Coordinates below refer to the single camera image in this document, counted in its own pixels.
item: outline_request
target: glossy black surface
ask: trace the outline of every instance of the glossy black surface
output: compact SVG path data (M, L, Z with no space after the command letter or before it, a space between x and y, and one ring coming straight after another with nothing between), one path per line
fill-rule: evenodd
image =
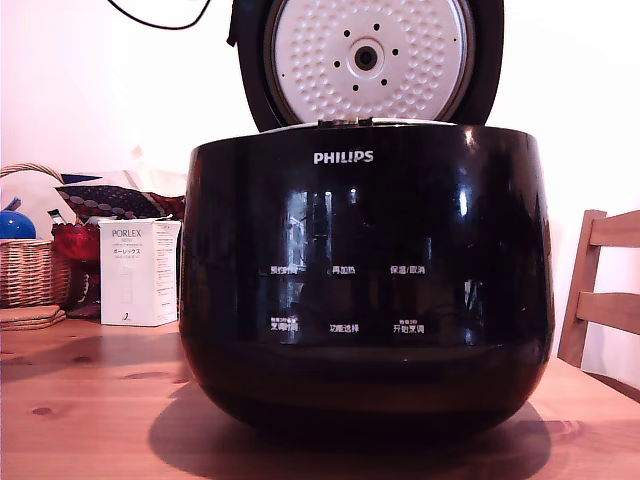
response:
M462 434L512 415L554 328L537 155L524 133L449 125L196 149L180 331L200 385L271 428Z
M283 0L234 0L228 43L238 47L242 82L260 131L297 122L287 120L268 81L265 38L273 31L275 11ZM504 0L466 0L475 30L473 71L460 104L437 120L484 125L498 89L504 42Z

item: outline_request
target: white box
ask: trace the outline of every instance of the white box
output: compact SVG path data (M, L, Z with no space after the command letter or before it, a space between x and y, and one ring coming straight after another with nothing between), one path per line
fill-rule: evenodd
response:
M180 226L159 219L100 220L102 324L155 327L177 320Z

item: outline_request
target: black rice cooker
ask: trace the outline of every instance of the black rice cooker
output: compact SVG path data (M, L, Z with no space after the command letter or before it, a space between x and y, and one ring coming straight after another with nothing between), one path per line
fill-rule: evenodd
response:
M483 126L502 20L496 0L236 2L264 132L194 150L182 238L180 333L222 409L464 435L527 401L549 223L535 139Z

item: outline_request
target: table surface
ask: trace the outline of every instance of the table surface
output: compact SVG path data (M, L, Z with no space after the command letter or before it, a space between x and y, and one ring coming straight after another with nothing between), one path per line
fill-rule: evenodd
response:
M192 381L175 323L2 335L2 478L638 479L640 404L553 358L522 410L471 441L267 438Z

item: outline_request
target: power cord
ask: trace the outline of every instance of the power cord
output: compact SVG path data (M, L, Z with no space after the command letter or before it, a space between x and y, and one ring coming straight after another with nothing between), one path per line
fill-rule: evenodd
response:
M186 30L187 28L193 27L196 23L198 23L200 21L200 19L204 15L204 12L207 11L207 7L209 6L209 3L211 3L211 0L207 0L207 3L205 3L204 7L202 7L202 11L200 12L200 15L198 15L198 17L193 22L191 22L188 25L183 25L181 27L168 27L168 26L165 26L165 25L156 25L154 23L145 22L144 20L141 20L141 19L131 15L129 12L124 10L120 5L115 3L114 0L107 0L107 2L109 2L113 8L118 10L125 17L133 20L134 22L140 23L141 25L144 25L145 27L158 28L160 30Z

